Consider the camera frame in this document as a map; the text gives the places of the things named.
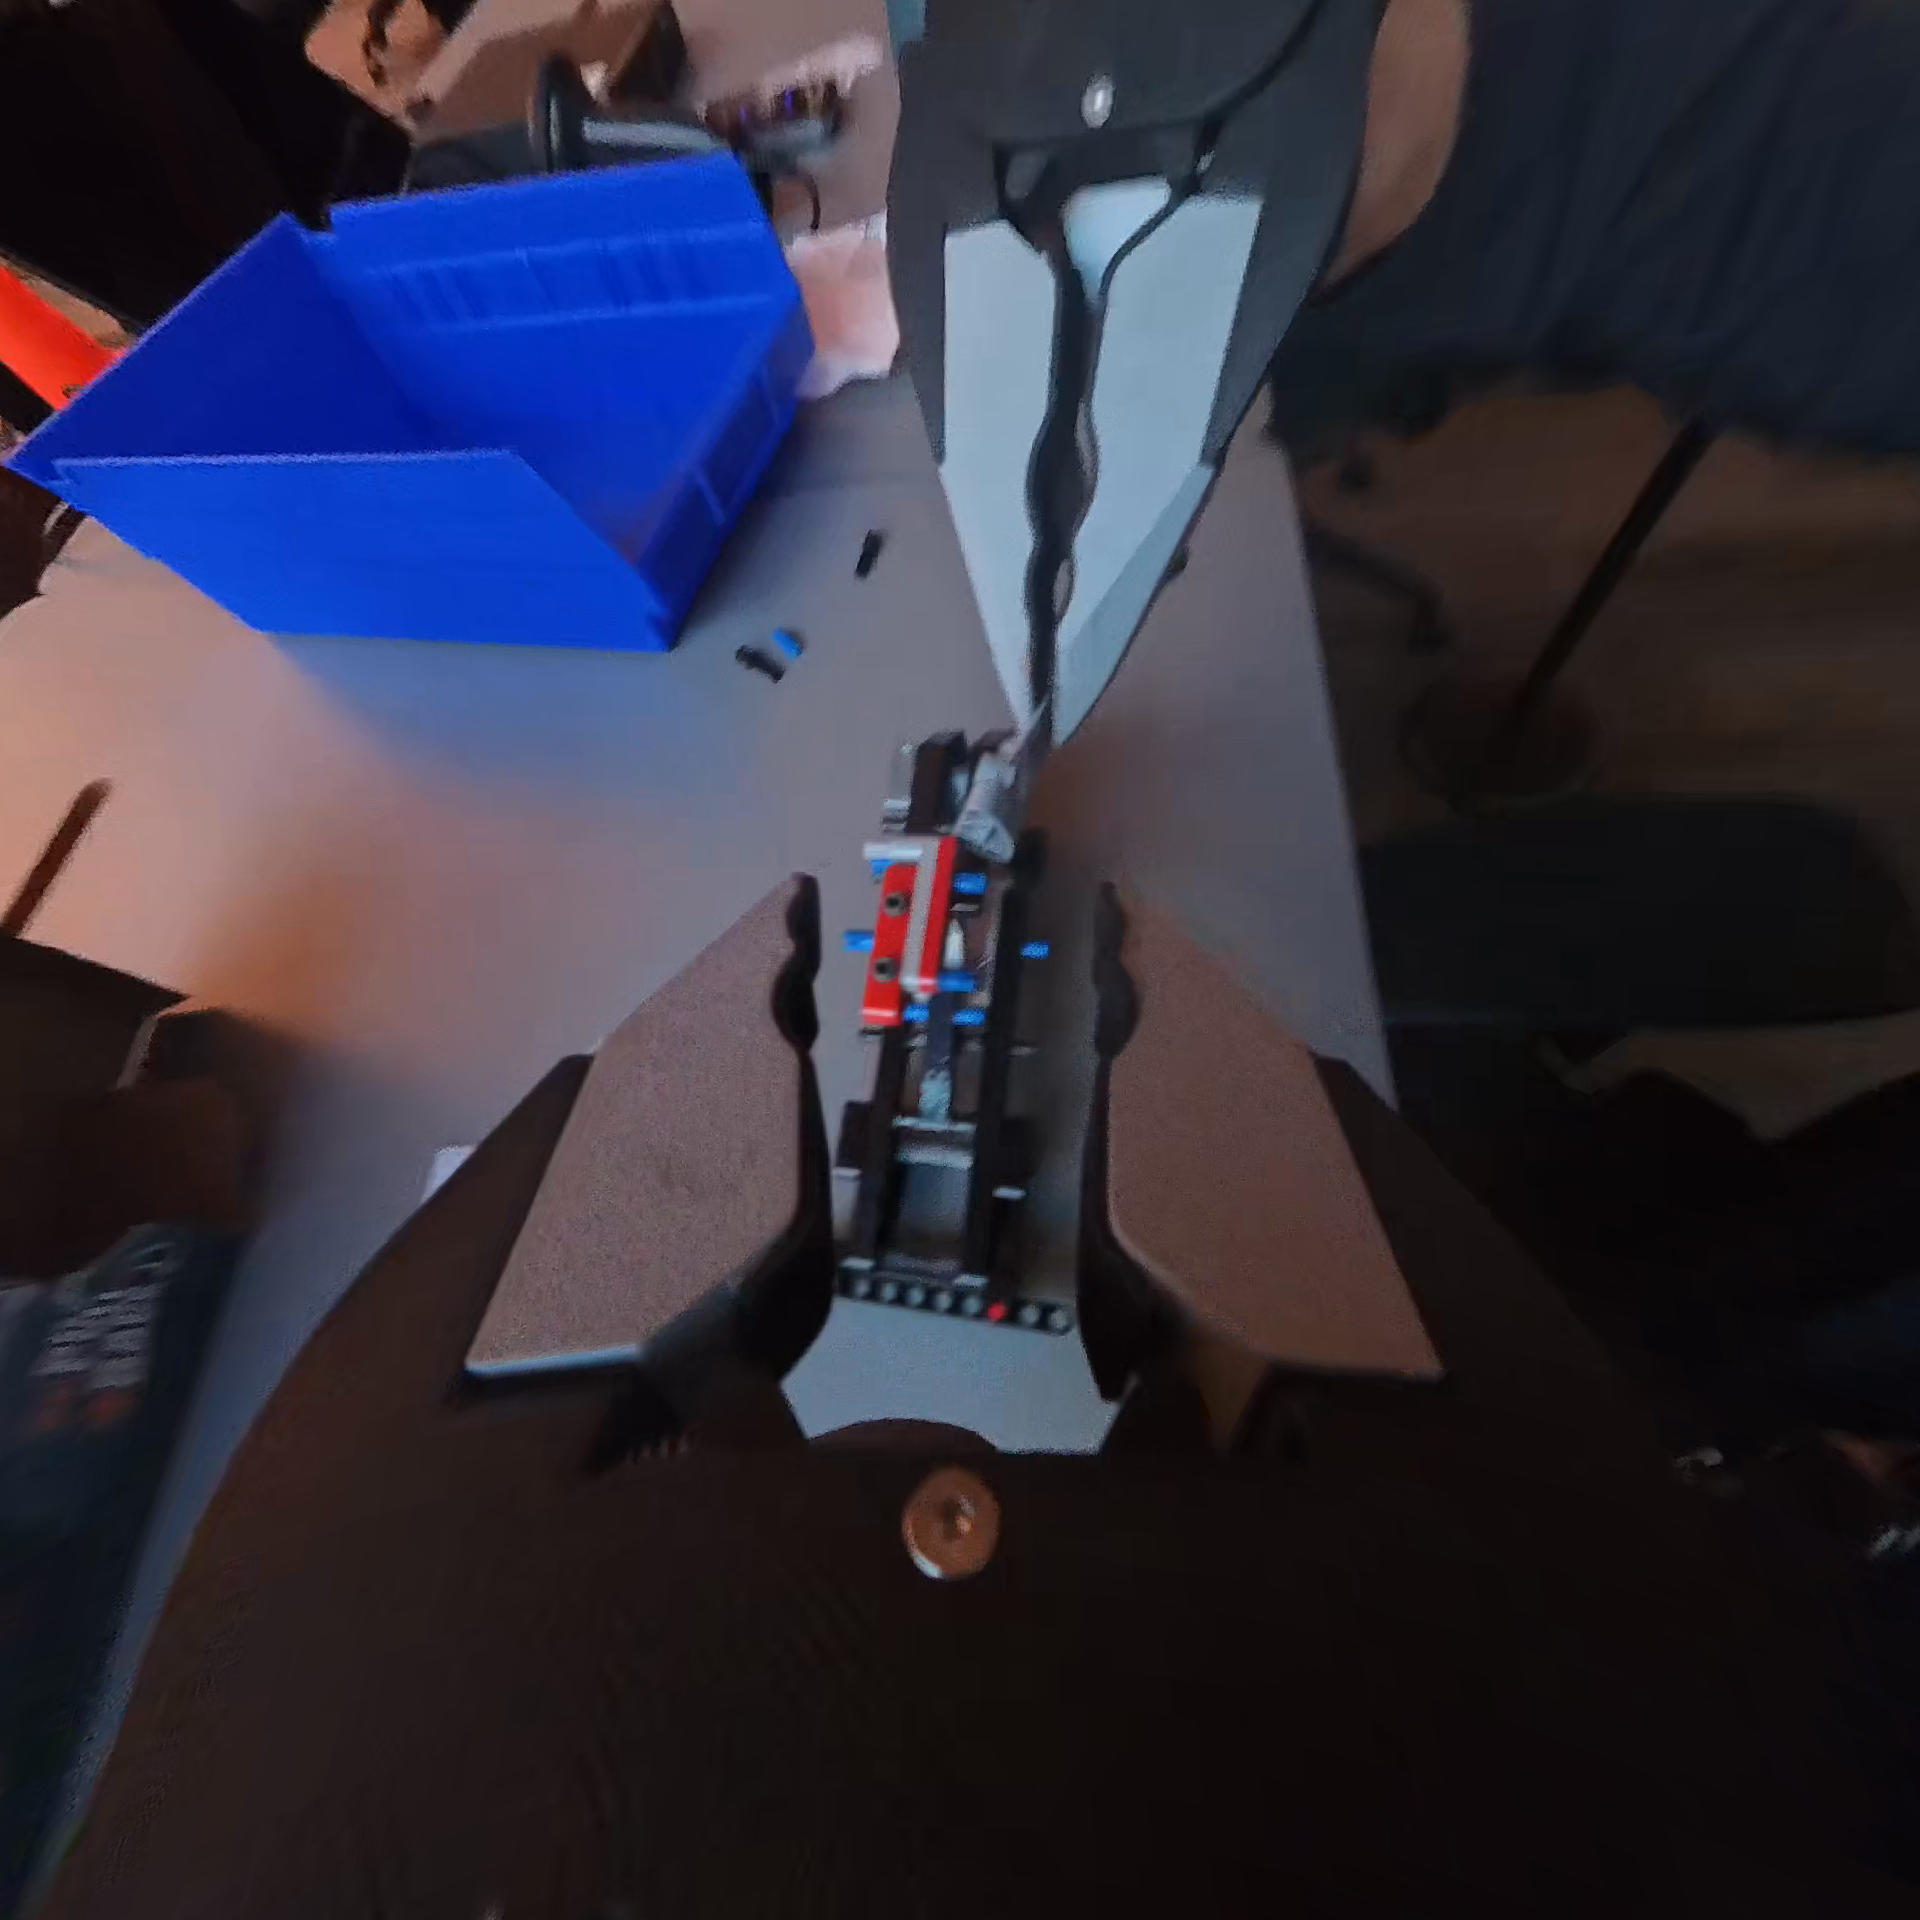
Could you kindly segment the person's right forearm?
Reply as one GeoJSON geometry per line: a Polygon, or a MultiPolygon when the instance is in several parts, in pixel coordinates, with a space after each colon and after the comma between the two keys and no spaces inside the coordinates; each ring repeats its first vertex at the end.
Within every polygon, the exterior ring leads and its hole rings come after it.
{"type": "Polygon", "coordinates": [[[1436,198],[1458,140],[1472,45],[1470,2],[1384,7],[1367,69],[1358,184],[1320,292],[1394,251],[1436,198]]]}

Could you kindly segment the dark seat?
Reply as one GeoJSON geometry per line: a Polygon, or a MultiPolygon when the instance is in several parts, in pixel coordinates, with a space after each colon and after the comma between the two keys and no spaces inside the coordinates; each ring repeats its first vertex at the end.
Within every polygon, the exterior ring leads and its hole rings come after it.
{"type": "Polygon", "coordinates": [[[1402,1115],[1655,1398],[1915,1445],[1915,909],[1860,821],[1577,798],[1359,881],[1402,1115]]]}

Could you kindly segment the black and red lego assembly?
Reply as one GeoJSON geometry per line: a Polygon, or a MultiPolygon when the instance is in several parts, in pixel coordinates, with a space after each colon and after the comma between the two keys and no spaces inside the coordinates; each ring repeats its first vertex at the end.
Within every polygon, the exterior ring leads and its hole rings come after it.
{"type": "Polygon", "coordinates": [[[931,734],[893,767],[861,858],[874,909],[846,934],[861,960],[870,1087],[842,1107],[832,1171],[848,1190],[837,1294],[975,1327],[1062,1338],[1076,1310],[1026,1275],[1026,1214],[1042,1138],[1022,1087],[1028,973],[1049,957],[1033,904],[1043,833],[1022,825],[1009,866],[955,834],[975,756],[1022,734],[931,734]]]}

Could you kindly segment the dark printed lego box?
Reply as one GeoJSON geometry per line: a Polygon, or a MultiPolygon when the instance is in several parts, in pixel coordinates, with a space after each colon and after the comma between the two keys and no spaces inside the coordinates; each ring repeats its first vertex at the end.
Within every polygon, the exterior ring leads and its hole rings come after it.
{"type": "Polygon", "coordinates": [[[259,1218],[284,1038],[2,939],[2,1900],[34,1884],[259,1218]]]}

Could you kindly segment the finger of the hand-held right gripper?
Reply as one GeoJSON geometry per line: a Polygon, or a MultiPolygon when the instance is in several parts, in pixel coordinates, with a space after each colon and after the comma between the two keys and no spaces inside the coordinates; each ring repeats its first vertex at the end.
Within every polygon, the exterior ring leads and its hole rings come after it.
{"type": "Polygon", "coordinates": [[[900,150],[887,184],[900,347],[1021,731],[1069,735],[1089,521],[1089,280],[1055,167],[900,150]]]}
{"type": "Polygon", "coordinates": [[[1060,212],[1069,334],[1043,463],[1043,739],[1092,718],[1200,517],[1247,399],[1337,251],[1355,163],[1076,186],[1060,212]]]}

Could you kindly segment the black floor stand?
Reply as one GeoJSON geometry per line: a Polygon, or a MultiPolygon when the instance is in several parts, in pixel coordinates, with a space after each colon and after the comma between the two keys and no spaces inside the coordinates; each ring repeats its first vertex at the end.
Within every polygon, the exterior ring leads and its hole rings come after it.
{"type": "Polygon", "coordinates": [[[1454,811],[1483,811],[1544,804],[1591,780],[1603,734],[1569,682],[1573,661],[1714,444],[1703,421],[1675,427],[1525,670],[1461,669],[1420,692],[1402,721],[1402,763],[1423,793],[1454,811]]]}

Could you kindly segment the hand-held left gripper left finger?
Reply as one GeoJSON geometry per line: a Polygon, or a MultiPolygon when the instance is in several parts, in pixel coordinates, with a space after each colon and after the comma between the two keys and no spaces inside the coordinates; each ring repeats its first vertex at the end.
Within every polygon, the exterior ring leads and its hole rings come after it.
{"type": "Polygon", "coordinates": [[[811,1047],[820,887],[786,877],[593,1051],[468,1378],[675,1364],[703,1342],[780,1380],[832,1301],[811,1047]]]}

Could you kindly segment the small grey lego piece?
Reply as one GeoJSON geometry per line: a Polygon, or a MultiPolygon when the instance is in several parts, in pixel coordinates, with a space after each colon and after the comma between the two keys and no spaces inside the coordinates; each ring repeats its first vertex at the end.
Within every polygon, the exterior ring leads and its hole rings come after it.
{"type": "Polygon", "coordinates": [[[952,834],[983,863],[1009,866],[1019,857],[1026,810],[1028,763],[1009,747],[989,748],[973,763],[952,834]]]}

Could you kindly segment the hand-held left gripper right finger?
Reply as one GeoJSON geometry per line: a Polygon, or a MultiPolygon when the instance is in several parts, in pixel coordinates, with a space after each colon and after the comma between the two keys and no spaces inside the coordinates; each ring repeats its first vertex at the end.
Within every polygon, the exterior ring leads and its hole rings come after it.
{"type": "Polygon", "coordinates": [[[1196,1335],[1287,1372],[1444,1380],[1313,1050],[1112,881],[1092,980],[1080,1338],[1101,1398],[1196,1335]]]}

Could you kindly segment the blue plastic bin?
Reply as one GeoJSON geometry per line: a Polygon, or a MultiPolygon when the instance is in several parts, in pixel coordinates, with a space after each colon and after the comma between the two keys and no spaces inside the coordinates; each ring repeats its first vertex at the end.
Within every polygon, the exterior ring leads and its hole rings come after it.
{"type": "Polygon", "coordinates": [[[282,215],[9,464],[265,635],[666,653],[809,362],[717,151],[282,215]]]}

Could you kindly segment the orange-red object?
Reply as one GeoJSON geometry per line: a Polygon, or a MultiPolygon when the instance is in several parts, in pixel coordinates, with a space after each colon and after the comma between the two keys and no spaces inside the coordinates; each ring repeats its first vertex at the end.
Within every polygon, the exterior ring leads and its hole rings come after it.
{"type": "Polygon", "coordinates": [[[2,365],[60,410],[133,344],[126,323],[2,259],[2,365]]]}

